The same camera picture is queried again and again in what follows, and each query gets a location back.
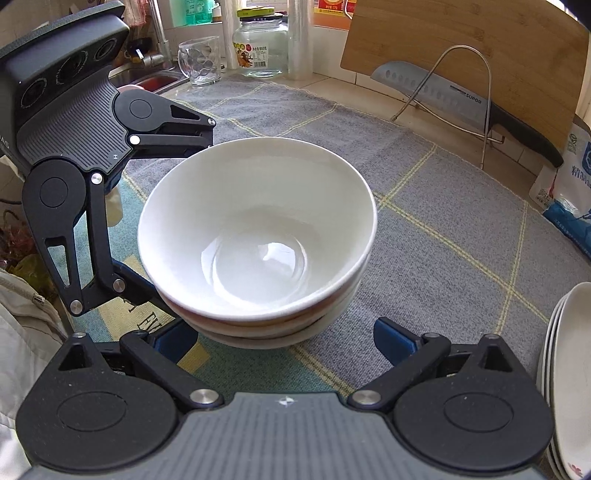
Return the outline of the white bowl pink flowers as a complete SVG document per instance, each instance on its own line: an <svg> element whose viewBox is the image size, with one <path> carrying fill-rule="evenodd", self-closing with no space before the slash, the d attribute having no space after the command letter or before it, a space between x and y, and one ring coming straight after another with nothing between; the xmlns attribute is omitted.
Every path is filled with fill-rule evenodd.
<svg viewBox="0 0 591 480"><path fill-rule="evenodd" d="M249 339L249 338L238 338L238 337L230 337L226 335L215 334L212 332L208 332L204 330L204 328L197 327L193 325L191 322L187 322L187 324L195 331L200 334L203 334L208 339L211 339L215 342L221 343L226 346L241 348L241 349L250 349L250 350L271 350L271 349L280 349L285 348L291 345L295 345L312 337L321 334L322 331L325 331L332 323L335 322L349 308L349 304L353 300L353 295L346 297L343 299L342 302L336 304L335 307L332 307L331 310L322 316L321 319L315 321L307 328L304 328L301 331L291 333L290 335L270 338L270 339Z"/></svg>
<svg viewBox="0 0 591 480"><path fill-rule="evenodd" d="M351 280L346 282L344 287L327 299L304 309L301 313L295 313L293 315L287 315L266 321L238 322L214 320L212 318L198 315L197 313L189 312L187 309L167 298L163 293L161 293L160 296L164 303L183 320L191 322L197 327L204 328L204 330L207 330L208 332L238 338L270 339L296 333L307 328L315 321L318 321L318 319L321 319L332 307L335 307L336 304L339 304L343 299L346 299L346 297L348 297L349 294L352 294L353 290L359 286L368 263L369 258L363 262L360 269L356 271L356 274Z"/></svg>

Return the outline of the white bowl grey flowers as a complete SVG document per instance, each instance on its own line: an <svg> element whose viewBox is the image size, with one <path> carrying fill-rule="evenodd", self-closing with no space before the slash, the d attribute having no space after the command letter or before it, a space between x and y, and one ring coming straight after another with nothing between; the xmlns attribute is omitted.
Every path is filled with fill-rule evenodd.
<svg viewBox="0 0 591 480"><path fill-rule="evenodd" d="M349 283L370 255L377 207L355 167L279 137L229 141L170 170L137 227L160 295L209 319L297 314Z"/></svg>

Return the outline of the white fruit plate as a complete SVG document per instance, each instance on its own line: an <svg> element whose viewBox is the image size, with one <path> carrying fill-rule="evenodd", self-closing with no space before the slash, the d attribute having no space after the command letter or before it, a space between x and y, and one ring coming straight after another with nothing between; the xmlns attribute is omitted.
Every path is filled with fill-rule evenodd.
<svg viewBox="0 0 591 480"><path fill-rule="evenodd" d="M590 284L573 287L555 306L539 357L537 386L555 433L547 450L561 479L590 477Z"/></svg>

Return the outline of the santoku kitchen knife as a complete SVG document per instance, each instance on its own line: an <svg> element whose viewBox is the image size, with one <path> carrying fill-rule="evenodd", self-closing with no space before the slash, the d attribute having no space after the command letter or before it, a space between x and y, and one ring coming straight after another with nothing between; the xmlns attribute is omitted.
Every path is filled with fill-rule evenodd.
<svg viewBox="0 0 591 480"><path fill-rule="evenodd" d="M428 71L405 61L390 61L379 67L370 77L410 97ZM484 97L433 73L419 91L415 100L427 107L433 107L482 133L485 127L487 100ZM491 104L489 127L500 125L517 141L541 154L551 165L558 168L564 161L559 150L536 129L511 113Z"/></svg>

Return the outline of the grey and teal dish mat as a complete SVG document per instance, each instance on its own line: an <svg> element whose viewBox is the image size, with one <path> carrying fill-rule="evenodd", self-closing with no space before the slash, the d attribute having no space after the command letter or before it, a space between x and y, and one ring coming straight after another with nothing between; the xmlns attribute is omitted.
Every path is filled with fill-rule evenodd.
<svg viewBox="0 0 591 480"><path fill-rule="evenodd" d="M281 135L328 148L377 201L362 285L324 332L272 351L200 338L183 356L183 369L224 394L348 394L389 368L373 341L381 316L455 343L498 334L534 373L555 304L590 278L588 259L530 204L527 170L497 151L478 168L432 135L392 124L391 98L337 80L294 88L238 76L169 97L211 115L218 142Z"/></svg>

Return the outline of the clear glass cup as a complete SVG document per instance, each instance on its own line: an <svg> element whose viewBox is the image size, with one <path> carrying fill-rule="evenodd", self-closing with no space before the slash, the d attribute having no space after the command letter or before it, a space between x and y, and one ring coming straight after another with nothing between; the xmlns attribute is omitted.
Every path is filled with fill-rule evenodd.
<svg viewBox="0 0 591 480"><path fill-rule="evenodd" d="M205 86L221 80L219 37L187 40L178 45L177 62L193 86Z"/></svg>

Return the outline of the green dish soap bottle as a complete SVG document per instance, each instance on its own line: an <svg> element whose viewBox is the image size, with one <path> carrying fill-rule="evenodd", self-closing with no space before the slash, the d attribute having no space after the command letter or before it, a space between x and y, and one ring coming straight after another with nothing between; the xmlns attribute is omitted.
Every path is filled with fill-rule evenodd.
<svg viewBox="0 0 591 480"><path fill-rule="evenodd" d="M187 25L209 24L212 22L213 0L185 0L184 14Z"/></svg>

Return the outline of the plastic wrap roll left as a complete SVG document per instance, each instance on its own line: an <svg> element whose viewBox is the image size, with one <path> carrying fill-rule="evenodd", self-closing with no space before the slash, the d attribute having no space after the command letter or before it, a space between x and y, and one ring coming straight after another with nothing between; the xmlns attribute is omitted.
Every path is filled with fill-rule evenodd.
<svg viewBox="0 0 591 480"><path fill-rule="evenodd" d="M226 68L229 70L238 70L238 57L236 57L235 47L233 46L233 34L239 27L238 9L239 0L221 0L222 13L222 32L224 41L224 52Z"/></svg>

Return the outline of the plastic wrap roll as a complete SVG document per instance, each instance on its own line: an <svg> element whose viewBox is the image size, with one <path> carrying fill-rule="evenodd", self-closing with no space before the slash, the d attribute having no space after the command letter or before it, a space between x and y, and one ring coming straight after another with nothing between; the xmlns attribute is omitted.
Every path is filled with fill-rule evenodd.
<svg viewBox="0 0 591 480"><path fill-rule="evenodd" d="M314 68L314 7L312 0L287 1L288 77L304 81Z"/></svg>
<svg viewBox="0 0 591 480"><path fill-rule="evenodd" d="M224 41L224 52L226 68L229 70L238 70L238 57L236 57L235 47L233 46L233 34L239 27L238 9L239 0L221 0L222 13L222 32Z"/></svg>

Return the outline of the large glass jar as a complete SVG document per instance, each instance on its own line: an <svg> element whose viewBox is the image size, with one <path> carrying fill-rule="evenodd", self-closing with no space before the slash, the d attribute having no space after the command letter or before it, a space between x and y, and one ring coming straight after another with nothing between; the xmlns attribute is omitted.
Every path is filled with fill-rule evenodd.
<svg viewBox="0 0 591 480"><path fill-rule="evenodd" d="M232 45L238 70L245 77L273 78L287 73L287 16L273 7L238 10Z"/></svg>

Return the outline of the white blue salt bag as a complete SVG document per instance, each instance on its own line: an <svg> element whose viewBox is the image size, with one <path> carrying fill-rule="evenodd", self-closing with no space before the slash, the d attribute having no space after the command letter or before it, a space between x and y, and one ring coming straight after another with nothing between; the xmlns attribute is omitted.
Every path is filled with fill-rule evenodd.
<svg viewBox="0 0 591 480"><path fill-rule="evenodd" d="M574 118L561 167L543 166L530 189L530 198L543 208L543 216L587 256L591 247L590 128Z"/></svg>

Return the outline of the plastic wrap roll right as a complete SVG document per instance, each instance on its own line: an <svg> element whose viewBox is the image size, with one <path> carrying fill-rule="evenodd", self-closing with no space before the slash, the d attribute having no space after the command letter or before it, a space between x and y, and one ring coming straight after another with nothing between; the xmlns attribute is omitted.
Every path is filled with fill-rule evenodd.
<svg viewBox="0 0 591 480"><path fill-rule="evenodd" d="M314 7L312 0L287 1L288 77L304 81L314 68Z"/></svg>

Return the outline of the orange cooking wine jug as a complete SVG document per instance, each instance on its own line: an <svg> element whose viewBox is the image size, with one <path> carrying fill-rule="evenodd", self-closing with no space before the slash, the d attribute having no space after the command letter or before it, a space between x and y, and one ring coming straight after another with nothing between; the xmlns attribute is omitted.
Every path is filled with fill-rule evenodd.
<svg viewBox="0 0 591 480"><path fill-rule="evenodd" d="M317 0L315 11L318 14L339 16L352 19L356 9L356 0Z"/></svg>

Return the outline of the bamboo cutting board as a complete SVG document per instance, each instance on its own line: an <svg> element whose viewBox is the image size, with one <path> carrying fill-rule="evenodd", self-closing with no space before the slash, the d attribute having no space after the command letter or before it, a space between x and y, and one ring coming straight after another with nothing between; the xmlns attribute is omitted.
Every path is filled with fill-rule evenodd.
<svg viewBox="0 0 591 480"><path fill-rule="evenodd" d="M434 68L563 149L588 43L588 30L548 1L361 0L341 66L363 75L389 61Z"/></svg>

